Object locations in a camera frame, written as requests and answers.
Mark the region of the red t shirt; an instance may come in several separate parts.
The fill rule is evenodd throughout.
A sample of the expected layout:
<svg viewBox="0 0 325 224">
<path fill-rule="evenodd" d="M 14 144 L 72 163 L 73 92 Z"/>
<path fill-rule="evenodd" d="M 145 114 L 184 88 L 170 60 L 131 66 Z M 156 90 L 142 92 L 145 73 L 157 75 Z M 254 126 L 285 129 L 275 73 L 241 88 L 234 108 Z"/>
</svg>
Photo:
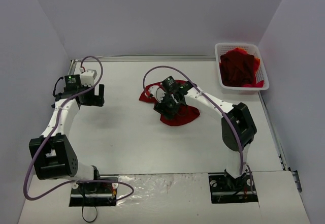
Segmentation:
<svg viewBox="0 0 325 224">
<path fill-rule="evenodd" d="M 153 105 L 158 104 L 158 101 L 154 97 L 149 98 L 145 95 L 145 92 L 149 92 L 149 88 L 152 86 L 161 87 L 160 82 L 148 84 L 145 87 L 145 90 L 142 91 L 142 93 L 140 94 L 139 101 L 142 101 L 145 103 L 150 103 Z M 163 124 L 168 125 L 168 126 L 182 126 L 182 125 L 185 125 L 185 124 L 188 124 L 188 123 L 194 121 L 199 116 L 200 116 L 200 112 L 197 108 L 192 107 L 192 106 L 181 105 L 180 108 L 178 109 L 177 114 L 175 115 L 175 117 L 173 119 L 167 120 L 162 115 L 160 115 L 160 121 Z"/>
</svg>

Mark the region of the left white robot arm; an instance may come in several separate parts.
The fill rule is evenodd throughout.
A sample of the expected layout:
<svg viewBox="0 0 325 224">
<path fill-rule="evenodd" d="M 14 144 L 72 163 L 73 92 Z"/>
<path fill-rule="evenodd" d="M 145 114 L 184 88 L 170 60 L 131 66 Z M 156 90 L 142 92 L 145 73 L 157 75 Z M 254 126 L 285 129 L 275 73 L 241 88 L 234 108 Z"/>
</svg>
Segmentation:
<svg viewBox="0 0 325 224">
<path fill-rule="evenodd" d="M 100 84 L 99 93 L 95 94 L 96 76 L 95 70 L 64 76 L 63 92 L 53 92 L 55 103 L 50 122 L 41 136 L 29 142 L 30 154 L 36 158 L 34 169 L 40 180 L 84 180 L 84 187 L 91 193 L 102 188 L 97 168 L 80 163 L 69 142 L 71 126 L 80 107 L 104 105 L 105 86 Z"/>
</svg>

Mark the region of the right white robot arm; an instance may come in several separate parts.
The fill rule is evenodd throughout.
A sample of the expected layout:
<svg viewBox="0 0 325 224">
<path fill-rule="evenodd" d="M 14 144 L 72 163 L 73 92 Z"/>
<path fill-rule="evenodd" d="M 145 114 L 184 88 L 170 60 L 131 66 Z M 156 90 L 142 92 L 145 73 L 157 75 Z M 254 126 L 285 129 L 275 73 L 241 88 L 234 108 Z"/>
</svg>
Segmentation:
<svg viewBox="0 0 325 224">
<path fill-rule="evenodd" d="M 225 183 L 232 190 L 241 187 L 248 148 L 257 133 L 247 105 L 223 101 L 204 92 L 191 81 L 179 83 L 171 76 L 159 85 L 149 87 L 148 92 L 156 100 L 154 110 L 166 120 L 174 119 L 179 109 L 185 106 L 194 107 L 221 121 L 222 140 L 230 154 Z"/>
</svg>

